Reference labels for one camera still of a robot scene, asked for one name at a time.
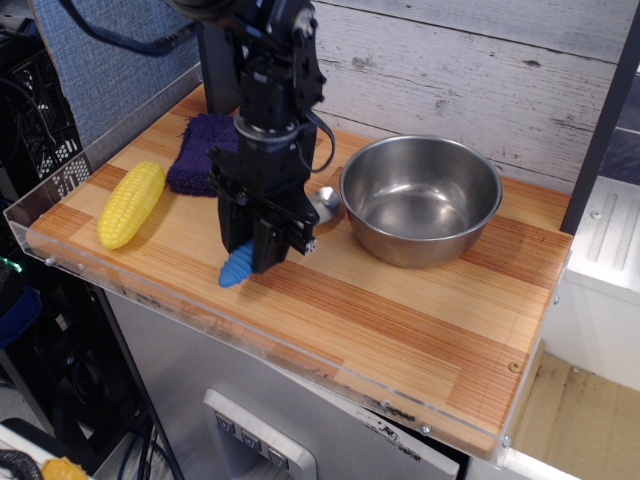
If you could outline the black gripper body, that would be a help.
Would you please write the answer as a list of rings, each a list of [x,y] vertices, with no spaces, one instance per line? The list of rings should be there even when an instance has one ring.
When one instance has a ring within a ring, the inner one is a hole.
[[[305,192],[317,127],[309,121],[291,121],[281,130],[268,130],[240,115],[233,120],[237,151],[209,150],[209,181],[218,197],[224,193],[234,198],[240,191],[267,198],[295,188]]]

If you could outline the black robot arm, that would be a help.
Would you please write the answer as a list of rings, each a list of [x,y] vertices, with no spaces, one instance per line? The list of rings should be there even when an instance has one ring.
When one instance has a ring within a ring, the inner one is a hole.
[[[314,113],[326,83],[316,55],[309,1],[174,1],[198,22],[220,27],[239,83],[236,150],[211,148],[209,180],[218,193],[223,245],[255,273],[315,246],[319,215],[305,193],[315,173]]]

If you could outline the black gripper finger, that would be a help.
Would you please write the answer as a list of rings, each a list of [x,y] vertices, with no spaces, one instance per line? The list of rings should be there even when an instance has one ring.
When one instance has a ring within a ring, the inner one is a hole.
[[[258,220],[253,226],[252,269],[264,273],[286,259],[290,244],[290,225]]]
[[[219,197],[220,235],[228,253],[232,253],[254,238],[254,227],[258,213],[254,202],[240,204],[226,197]]]

